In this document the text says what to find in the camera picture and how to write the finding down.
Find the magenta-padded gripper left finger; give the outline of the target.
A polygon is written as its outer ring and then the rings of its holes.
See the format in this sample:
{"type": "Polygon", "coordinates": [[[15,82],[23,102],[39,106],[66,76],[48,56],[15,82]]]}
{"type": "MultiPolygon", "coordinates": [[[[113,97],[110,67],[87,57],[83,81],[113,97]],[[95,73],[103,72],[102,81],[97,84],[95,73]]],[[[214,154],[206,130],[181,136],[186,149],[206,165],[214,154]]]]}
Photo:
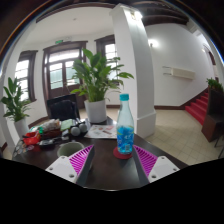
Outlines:
{"type": "Polygon", "coordinates": [[[72,183],[85,183],[95,154],[93,145],[72,154],[60,156],[46,170],[72,183]]]}

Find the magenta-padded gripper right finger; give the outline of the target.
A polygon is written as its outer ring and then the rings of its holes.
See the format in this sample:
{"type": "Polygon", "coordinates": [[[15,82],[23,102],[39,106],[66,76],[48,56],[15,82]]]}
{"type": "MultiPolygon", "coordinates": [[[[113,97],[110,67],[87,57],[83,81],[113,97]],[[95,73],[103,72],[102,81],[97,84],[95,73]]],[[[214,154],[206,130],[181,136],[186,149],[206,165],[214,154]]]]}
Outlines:
{"type": "Polygon", "coordinates": [[[179,171],[166,156],[157,157],[139,146],[133,146],[132,155],[141,183],[152,183],[179,171]]]}

